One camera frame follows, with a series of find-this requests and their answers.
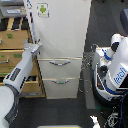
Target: black joint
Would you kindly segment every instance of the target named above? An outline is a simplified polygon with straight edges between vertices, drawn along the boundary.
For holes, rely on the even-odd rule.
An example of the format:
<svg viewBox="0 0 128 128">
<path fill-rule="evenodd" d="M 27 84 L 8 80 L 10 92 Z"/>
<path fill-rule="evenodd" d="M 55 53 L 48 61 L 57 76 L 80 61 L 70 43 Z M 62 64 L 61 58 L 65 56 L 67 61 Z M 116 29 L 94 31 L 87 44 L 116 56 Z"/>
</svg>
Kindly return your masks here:
<svg viewBox="0 0 128 128">
<path fill-rule="evenodd" d="M 111 46 L 111 49 L 112 49 L 114 52 L 116 52 L 118 45 L 119 45 L 119 42 L 113 43 L 112 46 Z"/>
</svg>

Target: cabinet drawer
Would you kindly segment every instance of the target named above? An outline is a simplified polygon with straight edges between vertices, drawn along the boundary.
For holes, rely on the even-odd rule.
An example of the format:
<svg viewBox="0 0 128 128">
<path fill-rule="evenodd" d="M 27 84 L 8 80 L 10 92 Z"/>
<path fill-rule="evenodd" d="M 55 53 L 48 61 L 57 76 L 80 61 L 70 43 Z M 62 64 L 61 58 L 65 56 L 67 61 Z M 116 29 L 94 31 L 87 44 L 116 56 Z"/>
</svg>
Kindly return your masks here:
<svg viewBox="0 0 128 128">
<path fill-rule="evenodd" d="M 3 79 L 4 77 L 0 77 L 0 86 L 3 85 Z M 36 79 L 36 81 L 26 81 L 25 85 L 22 89 L 22 93 L 31 93 L 31 92 L 40 92 L 40 86 L 39 86 L 39 82 L 38 82 L 38 77 Z"/>
<path fill-rule="evenodd" d="M 0 77 L 5 77 L 9 74 L 15 67 L 0 67 Z M 30 76 L 38 75 L 38 70 L 36 65 L 33 66 Z"/>
<path fill-rule="evenodd" d="M 1 31 L 0 49 L 23 49 L 24 41 L 28 38 L 26 30 L 19 31 Z"/>
<path fill-rule="evenodd" d="M 22 59 L 24 50 L 1 50 L 0 51 L 0 67 L 16 66 Z"/>
<path fill-rule="evenodd" d="M 82 59 L 38 61 L 42 78 L 79 77 Z"/>
<path fill-rule="evenodd" d="M 77 98 L 79 79 L 43 80 L 47 99 Z"/>
</svg>

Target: sticker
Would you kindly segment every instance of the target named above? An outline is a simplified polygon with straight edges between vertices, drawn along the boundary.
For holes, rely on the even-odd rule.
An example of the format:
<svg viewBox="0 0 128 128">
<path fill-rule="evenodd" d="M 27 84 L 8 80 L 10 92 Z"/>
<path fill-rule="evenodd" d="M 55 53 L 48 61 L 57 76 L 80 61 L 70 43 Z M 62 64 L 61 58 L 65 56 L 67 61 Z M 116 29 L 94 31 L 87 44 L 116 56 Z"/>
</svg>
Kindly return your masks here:
<svg viewBox="0 0 128 128">
<path fill-rule="evenodd" d="M 11 33 L 7 34 L 9 39 L 13 39 L 13 35 Z"/>
<path fill-rule="evenodd" d="M 5 55 L 1 55 L 1 58 L 5 58 Z"/>
<path fill-rule="evenodd" d="M 20 14 L 20 9 L 13 9 L 13 10 L 7 10 L 7 13 L 9 14 Z"/>
<path fill-rule="evenodd" d="M 9 73 L 0 73 L 0 75 L 4 76 L 4 75 L 8 75 Z"/>
<path fill-rule="evenodd" d="M 49 17 L 49 8 L 47 3 L 38 3 L 37 10 L 39 17 Z"/>
<path fill-rule="evenodd" d="M 13 54 L 14 58 L 22 58 L 22 54 L 19 53 L 19 54 Z"/>
<path fill-rule="evenodd" d="M 13 68 L 8 68 L 9 70 L 12 70 Z"/>
</svg>

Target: drawer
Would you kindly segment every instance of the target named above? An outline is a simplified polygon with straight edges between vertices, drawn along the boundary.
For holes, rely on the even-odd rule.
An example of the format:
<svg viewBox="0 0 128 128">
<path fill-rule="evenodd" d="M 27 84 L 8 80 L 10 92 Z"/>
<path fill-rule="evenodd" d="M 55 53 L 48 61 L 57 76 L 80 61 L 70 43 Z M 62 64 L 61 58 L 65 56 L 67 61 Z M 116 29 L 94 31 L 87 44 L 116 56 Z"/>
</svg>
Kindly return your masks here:
<svg viewBox="0 0 128 128">
<path fill-rule="evenodd" d="M 26 30 L 19 31 L 1 31 L 0 49 L 23 49 L 24 41 L 28 38 Z"/>
<path fill-rule="evenodd" d="M 26 16 L 24 6 L 4 6 L 4 7 L 0 7 L 0 9 L 1 9 L 2 15 L 7 18 L 8 17 L 25 17 Z"/>
<path fill-rule="evenodd" d="M 0 67 L 0 77 L 4 77 L 9 74 L 15 67 Z M 30 76 L 38 75 L 38 70 L 36 65 L 33 65 Z"/>
<path fill-rule="evenodd" d="M 0 77 L 0 86 L 3 85 L 3 79 L 4 77 Z M 36 79 L 36 81 L 26 81 L 25 85 L 22 89 L 22 93 L 31 93 L 31 92 L 40 92 L 40 86 L 39 86 L 39 82 L 38 79 Z"/>
<path fill-rule="evenodd" d="M 24 50 L 0 50 L 0 67 L 15 67 L 22 59 Z"/>
<path fill-rule="evenodd" d="M 58 59 L 38 61 L 42 78 L 79 77 L 82 59 Z"/>
<path fill-rule="evenodd" d="M 79 79 L 44 79 L 47 99 L 77 98 Z"/>
</svg>

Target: white panel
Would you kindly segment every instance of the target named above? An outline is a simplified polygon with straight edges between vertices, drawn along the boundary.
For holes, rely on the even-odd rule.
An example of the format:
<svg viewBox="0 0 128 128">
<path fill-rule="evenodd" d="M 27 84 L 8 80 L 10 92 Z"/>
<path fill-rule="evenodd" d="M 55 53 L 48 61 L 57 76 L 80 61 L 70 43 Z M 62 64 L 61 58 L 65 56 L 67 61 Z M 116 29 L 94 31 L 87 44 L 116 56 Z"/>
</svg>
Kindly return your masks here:
<svg viewBox="0 0 128 128">
<path fill-rule="evenodd" d="M 61 83 L 61 80 L 43 80 L 47 99 L 77 98 L 79 79 L 69 79 L 69 82 L 65 84 L 53 81 Z"/>
<path fill-rule="evenodd" d="M 45 59 L 82 56 L 91 0 L 30 1 L 33 5 L 36 35 L 44 44 L 38 57 Z M 27 0 L 24 0 L 24 3 L 27 8 Z M 37 3 L 48 4 L 48 18 L 38 16 Z"/>
<path fill-rule="evenodd" d="M 48 60 L 48 61 L 38 61 L 38 62 L 39 62 L 42 78 L 68 78 L 68 77 L 79 78 L 80 76 L 82 59 Z"/>
</svg>

